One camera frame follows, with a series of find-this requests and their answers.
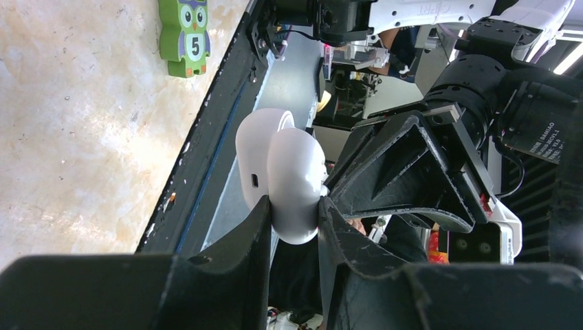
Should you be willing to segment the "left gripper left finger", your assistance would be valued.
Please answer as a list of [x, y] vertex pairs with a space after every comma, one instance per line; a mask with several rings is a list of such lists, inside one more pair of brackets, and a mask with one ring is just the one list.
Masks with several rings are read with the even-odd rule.
[[38, 255], [1, 273], [2, 329], [264, 329], [271, 212], [247, 218], [190, 258]]

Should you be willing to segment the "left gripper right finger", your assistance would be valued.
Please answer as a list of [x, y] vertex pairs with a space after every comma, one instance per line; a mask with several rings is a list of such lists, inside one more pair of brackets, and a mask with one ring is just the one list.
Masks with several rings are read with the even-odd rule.
[[582, 273], [548, 263], [407, 263], [319, 203], [328, 329], [581, 329]]

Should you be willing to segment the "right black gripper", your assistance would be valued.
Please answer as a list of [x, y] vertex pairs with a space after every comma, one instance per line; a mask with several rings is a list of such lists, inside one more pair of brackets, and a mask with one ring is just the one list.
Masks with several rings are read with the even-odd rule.
[[401, 215], [413, 226], [437, 223], [448, 251], [448, 233], [487, 223], [500, 198], [460, 106], [423, 115], [410, 111], [355, 129], [329, 178], [330, 198], [346, 218]]

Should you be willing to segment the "white earbud charging case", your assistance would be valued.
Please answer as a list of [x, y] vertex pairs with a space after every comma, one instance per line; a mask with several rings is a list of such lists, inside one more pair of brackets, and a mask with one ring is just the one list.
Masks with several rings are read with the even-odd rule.
[[318, 203], [329, 192], [325, 154], [316, 138], [296, 127], [291, 111], [262, 108], [240, 123], [235, 146], [247, 206], [268, 196], [278, 237], [291, 245], [312, 240]]

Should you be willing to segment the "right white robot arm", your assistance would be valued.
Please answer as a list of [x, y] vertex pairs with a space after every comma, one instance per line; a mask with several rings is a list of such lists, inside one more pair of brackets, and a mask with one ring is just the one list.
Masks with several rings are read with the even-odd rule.
[[542, 29], [482, 18], [422, 100], [357, 123], [327, 180], [345, 218], [448, 232], [449, 259], [582, 262], [582, 82], [527, 61]]

